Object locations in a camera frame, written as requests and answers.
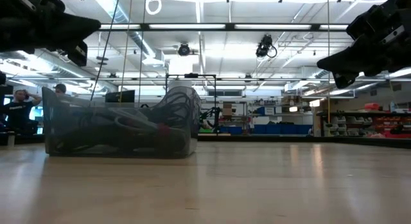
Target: man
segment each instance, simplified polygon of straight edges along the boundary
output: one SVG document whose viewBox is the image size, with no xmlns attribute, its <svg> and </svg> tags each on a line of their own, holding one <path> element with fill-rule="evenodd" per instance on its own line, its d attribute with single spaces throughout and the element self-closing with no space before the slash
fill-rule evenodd
<svg viewBox="0 0 411 224">
<path fill-rule="evenodd" d="M 67 91 L 66 86 L 62 83 L 57 84 L 54 87 L 54 89 L 55 89 L 55 92 L 56 92 L 57 96 L 61 95 L 61 94 L 66 94 L 66 91 Z"/>
<path fill-rule="evenodd" d="M 17 90 L 14 92 L 14 101 L 5 105 L 6 114 L 8 115 L 8 126 L 11 128 L 24 129 L 26 124 L 30 122 L 29 116 L 31 108 L 39 105 L 42 98 L 37 95 L 30 94 L 26 90 Z"/>
</svg>

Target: storage rack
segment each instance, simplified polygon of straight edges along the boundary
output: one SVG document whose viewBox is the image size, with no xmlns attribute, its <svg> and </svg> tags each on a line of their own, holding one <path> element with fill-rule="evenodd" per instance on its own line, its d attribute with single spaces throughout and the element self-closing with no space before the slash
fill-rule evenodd
<svg viewBox="0 0 411 224">
<path fill-rule="evenodd" d="M 317 116 L 320 117 L 321 137 L 325 137 L 326 132 L 330 132 L 331 136 L 361 136 L 360 130 L 365 133 L 382 133 L 396 125 L 411 128 L 411 113 L 332 112 L 330 127 L 325 126 L 328 121 L 327 112 L 319 112 Z"/>
</svg>

